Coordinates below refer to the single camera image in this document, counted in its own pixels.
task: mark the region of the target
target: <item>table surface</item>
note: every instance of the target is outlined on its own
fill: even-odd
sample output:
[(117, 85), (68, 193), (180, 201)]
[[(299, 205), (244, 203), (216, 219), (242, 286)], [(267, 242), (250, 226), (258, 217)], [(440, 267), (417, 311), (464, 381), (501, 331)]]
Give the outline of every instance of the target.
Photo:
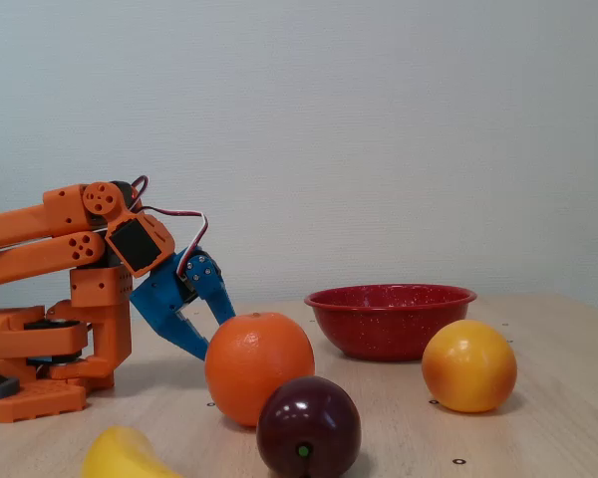
[[(552, 295), (484, 297), (468, 315), (512, 341), (514, 394), (496, 412), (462, 415), (429, 403), (413, 363), (342, 356), (301, 303), (252, 304), (238, 313), (278, 311), (305, 329), (317, 374), (353, 397), (362, 417), (362, 452), (346, 478), (598, 478), (598, 310)], [(186, 313), (209, 337), (204, 304)], [(184, 477), (272, 476), (252, 431), (225, 419), (204, 383), (203, 363), (134, 321), (134, 352), (116, 388), (92, 395), (77, 413), (0, 424), (0, 477), (78, 478), (93, 440), (113, 424), (143, 431)], [(452, 461), (460, 459), (458, 465)]]

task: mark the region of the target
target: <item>plum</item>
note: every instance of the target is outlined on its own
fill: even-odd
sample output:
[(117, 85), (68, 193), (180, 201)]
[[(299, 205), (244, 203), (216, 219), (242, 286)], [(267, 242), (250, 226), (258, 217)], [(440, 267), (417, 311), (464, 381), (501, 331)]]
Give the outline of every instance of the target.
[(359, 455), (359, 412), (336, 383), (319, 376), (295, 378), (264, 405), (257, 447), (266, 465), (283, 478), (338, 477)]

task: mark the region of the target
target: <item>red bowl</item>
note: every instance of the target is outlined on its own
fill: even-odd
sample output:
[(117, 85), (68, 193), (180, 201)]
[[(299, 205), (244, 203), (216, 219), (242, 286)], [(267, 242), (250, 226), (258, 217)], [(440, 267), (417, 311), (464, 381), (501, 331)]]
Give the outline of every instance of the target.
[(316, 292), (305, 303), (337, 348), (355, 359), (418, 360), (444, 326), (465, 318), (476, 293), (432, 284), (384, 284)]

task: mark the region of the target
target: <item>yellow banana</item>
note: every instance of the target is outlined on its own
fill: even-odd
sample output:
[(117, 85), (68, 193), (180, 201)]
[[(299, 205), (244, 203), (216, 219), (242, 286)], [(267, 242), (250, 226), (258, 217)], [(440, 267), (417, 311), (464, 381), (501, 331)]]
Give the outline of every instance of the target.
[(82, 478), (182, 478), (154, 454), (149, 440), (126, 426), (112, 426), (93, 443)]

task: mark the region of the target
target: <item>orange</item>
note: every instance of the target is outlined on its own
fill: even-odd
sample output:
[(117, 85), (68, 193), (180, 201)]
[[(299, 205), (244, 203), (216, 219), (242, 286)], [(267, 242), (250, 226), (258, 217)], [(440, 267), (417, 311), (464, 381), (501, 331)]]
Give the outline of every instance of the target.
[(516, 384), (516, 358), (505, 337), (478, 321), (443, 327), (422, 360), (430, 393), (449, 409), (482, 412), (503, 404)]
[(312, 346), (303, 329), (277, 313), (225, 322), (212, 337), (205, 361), (213, 401), (244, 426), (256, 426), (263, 405), (279, 386), (314, 372)]

